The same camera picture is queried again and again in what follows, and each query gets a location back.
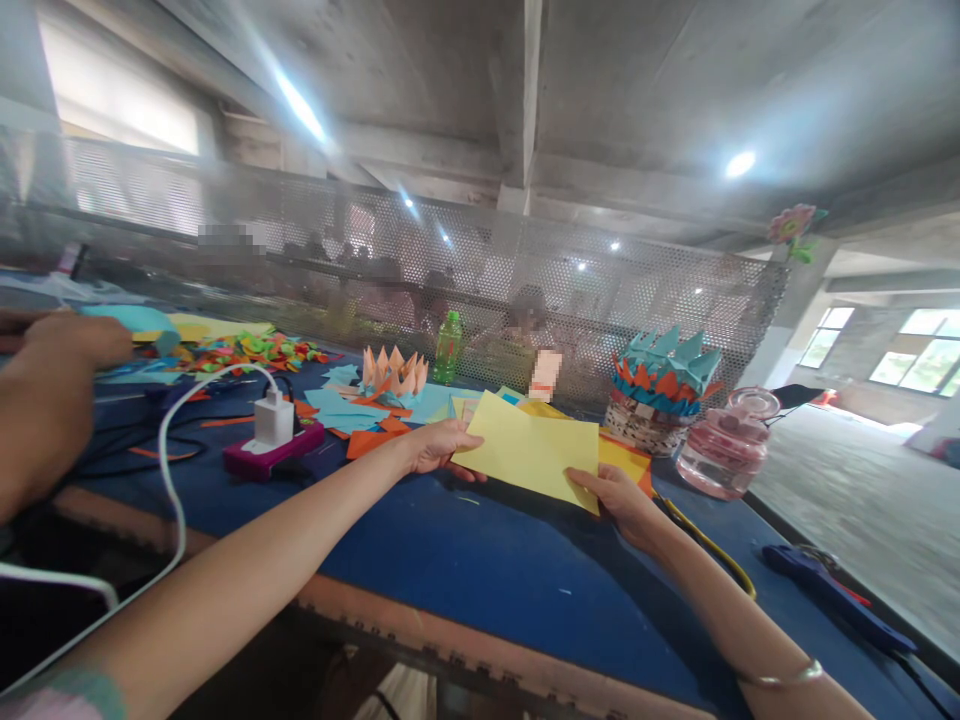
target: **concrete ceiling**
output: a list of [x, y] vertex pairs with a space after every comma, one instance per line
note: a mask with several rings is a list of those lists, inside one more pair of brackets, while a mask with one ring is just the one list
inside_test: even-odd
[[282, 70], [351, 182], [728, 252], [814, 202], [833, 277], [960, 267], [953, 0], [70, 2], [302, 133]]

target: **bracelet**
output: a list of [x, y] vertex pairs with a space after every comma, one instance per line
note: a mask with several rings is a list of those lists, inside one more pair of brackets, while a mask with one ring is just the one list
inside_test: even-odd
[[823, 677], [826, 673], [823, 671], [823, 666], [820, 664], [820, 661], [816, 658], [807, 656], [809, 663], [807, 666], [801, 670], [799, 673], [794, 675], [792, 678], [772, 678], [772, 677], [755, 677], [753, 675], [746, 675], [739, 670], [734, 670], [737, 677], [743, 682], [749, 685], [756, 685], [757, 687], [768, 688], [771, 690], [783, 690], [795, 685], [804, 685], [808, 682], [812, 682], [818, 678]]

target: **plastic bottle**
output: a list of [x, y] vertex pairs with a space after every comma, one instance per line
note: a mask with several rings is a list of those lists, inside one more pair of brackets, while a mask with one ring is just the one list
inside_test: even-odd
[[437, 360], [433, 364], [433, 381], [449, 385], [457, 374], [457, 361], [460, 359], [460, 342], [463, 340], [463, 327], [460, 325], [460, 313], [451, 310], [440, 326], [437, 339]]

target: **table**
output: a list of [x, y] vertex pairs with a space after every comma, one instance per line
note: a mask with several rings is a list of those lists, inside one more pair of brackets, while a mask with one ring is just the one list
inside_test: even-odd
[[[337, 364], [358, 361], [347, 355]], [[329, 367], [310, 364], [292, 375], [296, 390], [319, 387]], [[136, 387], [99, 386], [98, 395]], [[260, 393], [246, 385], [188, 404], [177, 419], [251, 412]], [[99, 404], [97, 425], [134, 421], [147, 408], [141, 399]], [[231, 483], [220, 449], [251, 433], [250, 424], [189, 433], [212, 448], [172, 468], [189, 552], [297, 492], [288, 483]], [[329, 436], [305, 464], [322, 478], [344, 464], [345, 446]], [[128, 455], [106, 467], [143, 462]], [[939, 717], [899, 667], [762, 564], [760, 548], [783, 540], [750, 508], [687, 490], [669, 464], [656, 464], [654, 475], [657, 489], [747, 571], [770, 616], [877, 718]], [[172, 548], [172, 513], [155, 470], [71, 483], [54, 504], [79, 522]], [[654, 563], [583, 510], [497, 481], [465, 484], [444, 471], [402, 480], [296, 602], [354, 642], [380, 645], [467, 687], [516, 691], [540, 703], [541, 713], [750, 716], [732, 672]]]

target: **metal mesh fence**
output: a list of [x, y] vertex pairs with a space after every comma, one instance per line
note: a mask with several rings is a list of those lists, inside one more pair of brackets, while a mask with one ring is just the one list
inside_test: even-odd
[[554, 347], [556, 397], [584, 409], [606, 403], [610, 357], [641, 329], [705, 330], [723, 351], [717, 379], [735, 387], [787, 278], [778, 264], [336, 181], [55, 136], [6, 146], [34, 255], [87, 242], [90, 272], [128, 289], [428, 357], [458, 310], [463, 375], [526, 390], [536, 348]]

